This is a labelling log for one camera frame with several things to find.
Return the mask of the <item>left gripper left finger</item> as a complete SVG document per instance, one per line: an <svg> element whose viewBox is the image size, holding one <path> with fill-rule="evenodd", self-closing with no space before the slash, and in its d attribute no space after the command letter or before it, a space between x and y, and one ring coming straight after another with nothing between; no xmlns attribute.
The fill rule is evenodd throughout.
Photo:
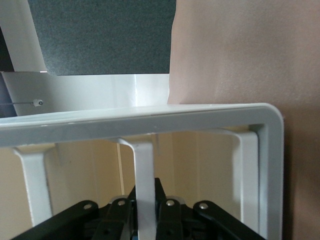
<svg viewBox="0 0 320 240"><path fill-rule="evenodd" d="M136 240L136 189L99 208L83 200L19 234L18 240Z"/></svg>

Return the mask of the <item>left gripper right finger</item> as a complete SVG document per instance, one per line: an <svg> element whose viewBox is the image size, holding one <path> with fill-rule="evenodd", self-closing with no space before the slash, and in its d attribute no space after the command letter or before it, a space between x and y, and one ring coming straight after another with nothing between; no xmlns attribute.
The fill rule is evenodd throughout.
<svg viewBox="0 0 320 240"><path fill-rule="evenodd" d="M263 237L209 200L193 207L166 196L155 179L157 240L262 240Z"/></svg>

